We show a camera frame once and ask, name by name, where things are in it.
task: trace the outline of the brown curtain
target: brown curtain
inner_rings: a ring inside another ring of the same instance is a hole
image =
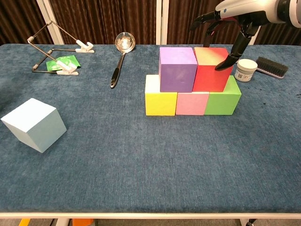
[[[137,44],[156,43],[156,0],[50,0],[55,18],[75,38],[113,44],[130,32]],[[65,44],[74,40],[62,33]]]
[[[203,24],[195,31],[189,27],[194,19],[204,13],[214,11],[223,0],[169,0],[168,11],[168,44],[203,44],[209,24]],[[230,23],[218,31],[212,44],[233,44],[239,32],[239,27]]]
[[[45,21],[36,0],[0,0],[0,44],[27,43]],[[48,29],[35,38],[37,44],[53,44]]]
[[[268,24],[261,27],[255,44],[301,46],[301,29],[287,24]]]

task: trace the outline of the green cube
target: green cube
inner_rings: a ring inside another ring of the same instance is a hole
[[[232,115],[240,97],[239,87],[231,75],[223,92],[210,92],[205,114]]]

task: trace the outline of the green paper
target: green paper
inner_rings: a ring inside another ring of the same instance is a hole
[[[77,67],[80,67],[79,62],[77,61],[77,59],[75,58],[74,55],[61,56],[61,57],[57,58],[57,60],[62,61],[64,64],[66,64],[68,66],[70,63],[73,63]],[[46,62],[46,66],[47,66],[47,71],[49,71],[49,72],[59,71],[62,69],[59,65],[56,64],[56,62],[54,60]]]

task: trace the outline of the blue tablecloth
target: blue tablecloth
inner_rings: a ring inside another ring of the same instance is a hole
[[[1,212],[301,212],[301,47],[249,46],[243,58],[289,71],[239,82],[232,116],[175,117],[145,116],[159,46],[127,54],[113,90],[120,53],[94,49],[53,53],[81,64],[79,76],[63,76],[32,73],[43,55],[30,45],[0,47],[0,117],[33,97],[67,127],[40,154],[0,123]]]

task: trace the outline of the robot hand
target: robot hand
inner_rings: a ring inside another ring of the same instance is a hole
[[[224,0],[216,6],[215,11],[197,17],[190,30],[195,30],[203,23],[211,23],[204,43],[204,47],[209,47],[215,31],[233,21],[240,26],[241,31],[231,53],[226,60],[216,66],[217,71],[229,68],[239,60],[259,26],[268,23],[288,23],[301,28],[301,1]]]

